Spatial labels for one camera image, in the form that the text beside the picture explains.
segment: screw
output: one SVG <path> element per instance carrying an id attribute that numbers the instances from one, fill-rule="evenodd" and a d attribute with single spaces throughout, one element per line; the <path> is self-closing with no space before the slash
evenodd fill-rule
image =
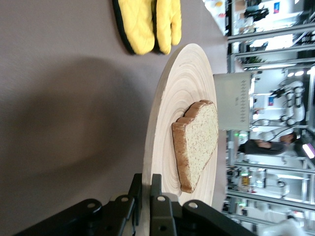
<path id="1" fill-rule="evenodd" d="M 123 197 L 121 201 L 122 201 L 122 202 L 127 202 L 128 200 L 129 200 L 129 198 Z"/>
<path id="2" fill-rule="evenodd" d="M 158 196 L 157 200 L 160 201 L 160 202 L 164 202 L 166 199 L 163 196 Z"/>
<path id="3" fill-rule="evenodd" d="M 95 203 L 89 203 L 88 208 L 93 208 L 95 206 Z"/>
<path id="4" fill-rule="evenodd" d="M 198 208 L 198 205 L 194 202 L 189 203 L 188 206 L 190 206 L 191 208 L 194 208 L 194 209 Z"/>

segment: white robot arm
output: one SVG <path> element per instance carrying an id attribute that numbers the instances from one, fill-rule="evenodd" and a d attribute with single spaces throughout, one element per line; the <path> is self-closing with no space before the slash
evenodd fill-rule
<path id="1" fill-rule="evenodd" d="M 286 108 L 285 113 L 279 120 L 273 121 L 284 126 L 278 129 L 274 129 L 268 132 L 255 133 L 251 132 L 251 139 L 261 139 L 266 142 L 271 141 L 274 138 L 282 135 L 290 134 L 293 132 L 293 127 L 297 122 L 302 121 L 305 117 L 305 108 L 302 101 L 302 94 L 304 92 L 303 83 L 301 81 L 295 81 L 289 85 L 282 86 L 272 92 L 271 96 L 279 98 L 286 96 Z M 255 125 L 267 126 L 271 121 L 267 119 L 261 119 L 254 122 Z"/>
<path id="2" fill-rule="evenodd" d="M 278 224 L 258 228 L 258 236 L 306 236 L 306 233 L 294 219 L 287 219 Z"/>

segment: metal frame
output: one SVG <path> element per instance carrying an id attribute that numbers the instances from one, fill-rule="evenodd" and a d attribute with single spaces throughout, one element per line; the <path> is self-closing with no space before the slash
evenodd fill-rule
<path id="1" fill-rule="evenodd" d="M 228 154 L 228 164 L 230 166 L 234 165 L 235 162 L 235 144 L 234 144 L 234 137 L 235 130 L 228 130 L 227 131 L 227 154 Z"/>
<path id="2" fill-rule="evenodd" d="M 243 64 L 242 67 L 243 68 L 258 67 L 262 65 L 273 65 L 273 64 L 298 64 L 298 63 L 314 62 L 314 61 L 315 61 L 315 58 L 287 59 L 287 60 L 266 61 L 266 62 L 261 62 L 261 63 Z"/>
<path id="3" fill-rule="evenodd" d="M 278 206 L 287 206 L 296 210 L 315 211 L 315 205 L 289 201 L 289 200 L 279 199 L 279 198 L 270 198 L 270 197 L 265 197 L 265 196 L 256 195 L 252 193 L 243 193 L 243 192 L 239 192 L 235 190 L 227 190 L 226 195 L 232 198 L 243 198 L 243 199 L 266 202 L 266 203 L 270 203 L 270 204 L 274 204 Z"/>
<path id="4" fill-rule="evenodd" d="M 245 71 L 261 71 L 261 70 L 274 70 L 274 69 L 282 69 L 282 70 L 289 70 L 289 69 L 306 69 L 306 68 L 311 68 L 313 65 L 310 64 L 301 64 L 299 63 L 298 65 L 293 65 L 293 66 L 286 66 L 286 67 L 275 67 L 275 68 L 252 68 L 250 70 L 245 70 Z"/>
<path id="5" fill-rule="evenodd" d="M 255 154 L 255 156 L 270 156 L 270 155 L 267 155 L 267 154 Z M 294 160 L 301 160 L 301 161 L 306 161 L 307 163 L 307 168 L 306 169 L 312 169 L 314 171 L 314 174 L 315 174 L 315 165 L 312 163 L 312 161 L 306 157 L 306 156 L 285 156 L 285 155 L 276 155 L 276 156 L 272 156 L 273 158 L 285 158 L 285 159 L 294 159 Z M 231 165 L 238 165 L 238 163 L 240 162 L 232 162 Z"/>
<path id="6" fill-rule="evenodd" d="M 310 191 L 310 204 L 315 204 L 315 193 L 314 193 L 315 175 L 311 176 L 310 186 L 312 186 Z"/>
<path id="7" fill-rule="evenodd" d="M 308 100 L 308 111 L 312 110 L 312 104 L 314 99 L 314 89 L 315 89 L 315 72 L 312 72 L 310 74 L 310 87 L 309 87 L 309 100 Z M 315 124 L 313 123 L 314 117 L 311 115 L 309 119 L 312 119 L 312 122 L 306 121 L 306 124 L 309 126 L 309 124 L 312 125 L 312 128 L 314 128 Z"/>
<path id="8" fill-rule="evenodd" d="M 307 162 L 304 160 L 303 161 L 303 169 L 307 168 Z M 302 201 L 306 202 L 306 197 L 307 197 L 307 175 L 308 174 L 303 174 L 303 180 L 302 180 Z"/>
<path id="9" fill-rule="evenodd" d="M 315 50 L 315 44 L 307 44 L 301 46 L 295 46 L 291 48 L 282 48 L 282 49 L 273 49 L 268 51 L 253 51 L 253 52 L 245 52 L 245 53 L 234 53 L 232 54 L 235 58 L 245 58 L 245 57 L 253 57 L 259 55 L 273 54 L 273 53 L 291 53 L 291 52 L 301 52 L 305 50 Z"/>
<path id="10" fill-rule="evenodd" d="M 298 168 L 292 168 L 292 167 L 262 165 L 262 164 L 254 164 L 254 163 L 247 163 L 247 162 L 237 162 L 237 163 L 234 163 L 234 165 L 245 166 L 245 167 L 257 167 L 257 168 L 270 169 L 270 170 L 293 171 L 295 173 L 315 175 L 315 171 L 312 169 L 298 169 Z"/>
<path id="11" fill-rule="evenodd" d="M 281 36 L 281 35 L 286 35 L 286 34 L 291 34 L 291 33 L 303 33 L 306 31 L 313 31 L 313 30 L 315 30 L 315 23 L 308 23 L 304 25 L 291 26 L 291 27 L 283 28 L 283 29 L 273 29 L 273 30 L 263 31 L 263 32 L 231 35 L 227 38 L 227 42 L 235 43 L 235 42 L 246 41 L 246 40 L 256 40 L 256 39 L 262 39 L 262 38 Z"/>
<path id="12" fill-rule="evenodd" d="M 249 216 L 244 216 L 244 215 L 237 215 L 237 214 L 229 214 L 227 212 L 222 212 L 223 215 L 225 215 L 226 217 L 230 218 L 230 219 L 238 219 L 240 221 L 245 221 L 248 223 L 252 223 L 252 224 L 263 224 L 263 225 L 273 225 L 274 222 L 271 221 L 267 221 L 267 220 L 262 220 L 262 219 L 256 219 L 256 218 L 252 218 Z M 305 230 L 306 235 L 309 236 L 315 236 L 315 232 L 314 231 L 309 231 L 309 230 Z"/>

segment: bread crust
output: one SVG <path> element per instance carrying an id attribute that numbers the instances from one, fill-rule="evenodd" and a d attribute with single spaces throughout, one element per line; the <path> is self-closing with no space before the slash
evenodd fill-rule
<path id="1" fill-rule="evenodd" d="M 177 169 L 179 174 L 179 179 L 181 183 L 181 190 L 183 192 L 192 193 L 194 191 L 195 186 L 192 186 L 189 178 L 190 178 L 190 171 L 189 171 L 189 159 L 188 159 L 188 150 L 187 150 L 187 141 L 186 141 L 186 127 L 191 122 L 194 121 L 196 116 L 198 115 L 200 109 L 204 106 L 214 104 L 212 101 L 209 100 L 201 100 L 200 102 L 193 103 L 188 110 L 184 113 L 184 116 L 179 118 L 176 122 L 172 123 L 172 132 L 173 132 L 173 144 L 175 150 L 175 157 L 177 161 Z M 216 144 L 218 142 L 218 132 L 216 137 Z M 206 167 L 209 159 L 206 161 L 203 169 Z"/>

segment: white device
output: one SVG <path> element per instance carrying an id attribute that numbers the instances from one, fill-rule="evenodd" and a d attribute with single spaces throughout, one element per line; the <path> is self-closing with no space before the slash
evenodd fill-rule
<path id="1" fill-rule="evenodd" d="M 215 74 L 214 82 L 219 129 L 250 131 L 254 91 L 252 73 Z"/>
<path id="2" fill-rule="evenodd" d="M 278 224 L 258 227 L 259 236 L 306 236 L 301 224 L 294 219 L 283 220 Z"/>
<path id="3" fill-rule="evenodd" d="M 255 181 L 264 183 L 264 187 L 274 186 L 278 187 L 281 198 L 284 198 L 290 192 L 290 185 L 275 174 L 269 174 L 265 171 L 253 172 L 252 174 Z"/>

